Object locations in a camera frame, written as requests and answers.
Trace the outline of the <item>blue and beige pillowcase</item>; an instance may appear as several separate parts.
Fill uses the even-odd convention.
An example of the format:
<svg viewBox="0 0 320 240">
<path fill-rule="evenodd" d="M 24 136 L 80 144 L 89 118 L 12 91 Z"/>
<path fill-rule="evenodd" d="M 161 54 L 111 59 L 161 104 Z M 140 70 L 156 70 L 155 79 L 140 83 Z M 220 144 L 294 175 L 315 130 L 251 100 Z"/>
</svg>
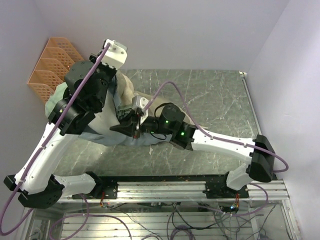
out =
<svg viewBox="0 0 320 240">
<path fill-rule="evenodd" d="M 130 105 L 132 98 L 135 96 L 144 97 L 149 101 L 153 97 L 152 95 L 135 90 L 132 81 L 118 71 L 111 82 L 111 86 L 108 88 L 102 112 L 95 115 L 95 118 L 88 124 L 80 135 L 80 138 L 107 147 L 114 145 L 140 147 L 169 142 L 171 140 L 170 135 L 144 133 L 138 139 L 134 139 L 110 130 L 110 127 L 119 124 L 116 110 L 120 106 Z"/>
</svg>

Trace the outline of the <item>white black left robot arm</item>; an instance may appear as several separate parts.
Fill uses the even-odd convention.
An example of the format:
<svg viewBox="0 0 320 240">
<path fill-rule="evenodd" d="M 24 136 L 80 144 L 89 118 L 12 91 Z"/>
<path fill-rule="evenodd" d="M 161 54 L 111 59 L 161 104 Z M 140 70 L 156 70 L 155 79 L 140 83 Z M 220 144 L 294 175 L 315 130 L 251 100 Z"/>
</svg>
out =
<svg viewBox="0 0 320 240">
<path fill-rule="evenodd" d="M 91 55 L 70 67 L 64 76 L 67 88 L 49 114 L 38 149 L 19 173 L 4 179 L 11 191 L 20 193 L 18 200 L 24 207 L 47 209 L 60 198 L 86 194 L 96 199 L 101 195 L 102 181 L 95 173 L 58 176 L 53 171 L 68 146 L 102 112 L 108 87 L 126 59 L 125 53 Z"/>
</svg>

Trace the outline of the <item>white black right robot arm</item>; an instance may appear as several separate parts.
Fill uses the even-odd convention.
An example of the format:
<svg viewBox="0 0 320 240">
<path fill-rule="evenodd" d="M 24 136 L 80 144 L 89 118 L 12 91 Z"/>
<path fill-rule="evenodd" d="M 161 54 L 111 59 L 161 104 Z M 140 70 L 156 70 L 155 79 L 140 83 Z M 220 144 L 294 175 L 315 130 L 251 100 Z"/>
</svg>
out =
<svg viewBox="0 0 320 240">
<path fill-rule="evenodd" d="M 252 181 L 269 183 L 273 180 L 275 152 L 264 135 L 237 138 L 214 133 L 185 122 L 185 113 L 173 103 L 161 107 L 159 116 L 148 116 L 139 108 L 130 110 L 110 130 L 134 139 L 142 134 L 163 135 L 181 150 L 218 152 L 240 159 L 242 165 L 226 173 L 220 186 L 220 192 L 226 198 L 233 197 Z"/>
</svg>

